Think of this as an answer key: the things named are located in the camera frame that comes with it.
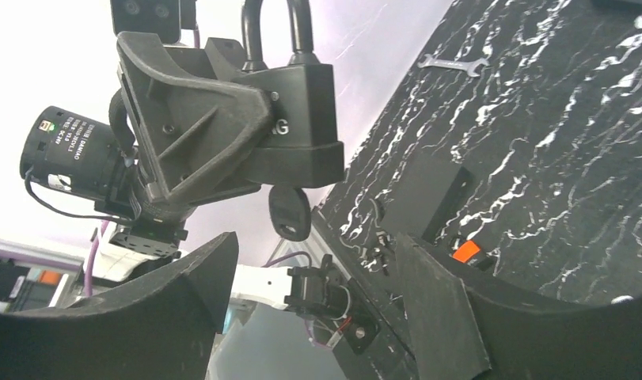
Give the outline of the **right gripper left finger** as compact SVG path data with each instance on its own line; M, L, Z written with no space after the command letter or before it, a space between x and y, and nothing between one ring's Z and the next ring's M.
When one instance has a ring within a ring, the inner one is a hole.
M234 232L67 308L0 313L0 379L203 379L224 326Z

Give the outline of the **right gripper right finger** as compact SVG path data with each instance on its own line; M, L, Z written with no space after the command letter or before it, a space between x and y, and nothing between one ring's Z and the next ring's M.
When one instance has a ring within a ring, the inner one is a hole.
M642 379L642 296L547 298L397 235L397 270L422 379Z

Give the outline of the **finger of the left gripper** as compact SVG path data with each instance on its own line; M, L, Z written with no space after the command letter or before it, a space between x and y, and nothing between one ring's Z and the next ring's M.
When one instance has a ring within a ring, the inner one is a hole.
M237 40L209 37L205 52L217 79L235 79L243 76L245 49Z
M204 205L253 194L240 168L269 131L261 89L187 72L154 34L122 32L121 86L153 203Z

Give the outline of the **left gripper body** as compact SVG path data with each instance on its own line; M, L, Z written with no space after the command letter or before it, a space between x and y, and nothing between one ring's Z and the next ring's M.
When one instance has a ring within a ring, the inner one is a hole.
M128 122L127 108L122 90L113 94L108 106L108 125L112 129L121 156L131 161L129 175L129 196L131 204L138 206L138 220L156 223L185 223L194 213L192 206L182 206L166 202L153 203L146 194L145 187L153 180L147 162L135 148L135 134Z

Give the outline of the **black head key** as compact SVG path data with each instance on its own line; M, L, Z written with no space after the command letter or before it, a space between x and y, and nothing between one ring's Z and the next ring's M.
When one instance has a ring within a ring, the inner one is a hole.
M268 210L275 232L288 241L305 241L311 231L311 206L301 188L275 185L268 194Z

